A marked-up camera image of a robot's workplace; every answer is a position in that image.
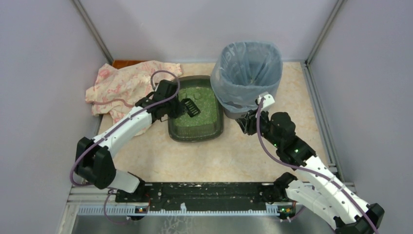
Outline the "black litter scoop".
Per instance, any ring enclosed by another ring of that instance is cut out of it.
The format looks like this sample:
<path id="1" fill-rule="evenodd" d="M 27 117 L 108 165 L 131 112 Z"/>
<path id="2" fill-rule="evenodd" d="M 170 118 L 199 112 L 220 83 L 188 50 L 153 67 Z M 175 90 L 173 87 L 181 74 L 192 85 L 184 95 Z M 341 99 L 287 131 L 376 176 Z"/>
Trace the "black litter scoop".
<path id="1" fill-rule="evenodd" d="M 201 110 L 197 107 L 194 101 L 190 98 L 182 99 L 181 104 L 184 106 L 186 113 L 189 117 L 195 117 L 201 113 Z"/>

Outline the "grey trash bin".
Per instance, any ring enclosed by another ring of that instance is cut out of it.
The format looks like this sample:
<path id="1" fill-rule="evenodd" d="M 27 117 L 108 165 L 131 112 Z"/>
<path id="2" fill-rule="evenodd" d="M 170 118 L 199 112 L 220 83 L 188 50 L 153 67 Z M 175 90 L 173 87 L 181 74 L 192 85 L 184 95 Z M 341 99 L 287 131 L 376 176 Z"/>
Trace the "grey trash bin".
<path id="1" fill-rule="evenodd" d="M 247 114 L 247 112 L 231 112 L 228 109 L 224 108 L 224 114 L 229 118 L 229 119 L 239 119 L 239 118 L 244 118 Z"/>

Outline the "dark green litter box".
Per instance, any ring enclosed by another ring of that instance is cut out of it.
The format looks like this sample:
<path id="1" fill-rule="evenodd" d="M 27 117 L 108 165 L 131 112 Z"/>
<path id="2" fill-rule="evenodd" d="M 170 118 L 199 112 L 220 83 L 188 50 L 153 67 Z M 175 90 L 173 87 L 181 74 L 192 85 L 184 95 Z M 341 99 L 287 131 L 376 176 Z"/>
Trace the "dark green litter box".
<path id="1" fill-rule="evenodd" d="M 180 78 L 180 90 L 187 87 L 208 87 L 211 88 L 210 76 L 193 75 Z M 220 136 L 224 130 L 223 108 L 220 102 L 216 100 L 217 121 L 198 127 L 177 127 L 172 124 L 173 119 L 168 120 L 169 136 L 178 142 L 197 142 L 210 140 Z"/>

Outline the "blue plastic bin liner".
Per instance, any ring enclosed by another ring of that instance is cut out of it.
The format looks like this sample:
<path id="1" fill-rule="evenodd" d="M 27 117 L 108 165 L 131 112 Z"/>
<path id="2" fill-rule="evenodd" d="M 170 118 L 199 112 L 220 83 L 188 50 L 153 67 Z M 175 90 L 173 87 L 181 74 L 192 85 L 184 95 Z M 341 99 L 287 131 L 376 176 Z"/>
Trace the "blue plastic bin liner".
<path id="1" fill-rule="evenodd" d="M 268 92 L 275 96 L 282 78 L 282 55 L 276 45 L 240 41 L 227 45 L 210 75 L 211 87 L 223 108 L 248 112 L 256 99 Z"/>

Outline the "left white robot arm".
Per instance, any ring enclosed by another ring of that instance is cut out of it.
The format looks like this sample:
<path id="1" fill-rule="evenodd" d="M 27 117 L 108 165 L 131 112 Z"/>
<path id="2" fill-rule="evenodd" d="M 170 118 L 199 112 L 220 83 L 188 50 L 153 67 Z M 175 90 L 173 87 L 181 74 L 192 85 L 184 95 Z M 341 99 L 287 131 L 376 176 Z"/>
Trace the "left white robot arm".
<path id="1" fill-rule="evenodd" d="M 113 158 L 138 132 L 167 115 L 182 110 L 178 99 L 179 81 L 162 80 L 154 91 L 143 97 L 120 121 L 103 133 L 82 138 L 76 147 L 71 175 L 78 175 L 98 189 L 111 188 L 137 193 L 144 181 L 115 167 Z"/>

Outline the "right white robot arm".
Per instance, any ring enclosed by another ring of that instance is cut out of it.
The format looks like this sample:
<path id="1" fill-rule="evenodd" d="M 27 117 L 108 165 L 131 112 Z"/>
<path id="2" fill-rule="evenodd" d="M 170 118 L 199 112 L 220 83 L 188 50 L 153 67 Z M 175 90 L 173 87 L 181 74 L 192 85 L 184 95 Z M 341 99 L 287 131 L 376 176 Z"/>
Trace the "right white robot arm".
<path id="1" fill-rule="evenodd" d="M 274 196 L 292 200 L 326 221 L 337 234 L 376 234 L 384 216 L 377 203 L 369 204 L 341 182 L 321 161 L 315 150 L 296 135 L 296 126 L 286 112 L 248 113 L 236 120 L 242 132 L 257 134 L 260 144 L 267 140 L 276 147 L 271 159 L 304 176 L 313 188 L 304 185 L 291 173 L 274 181 Z"/>

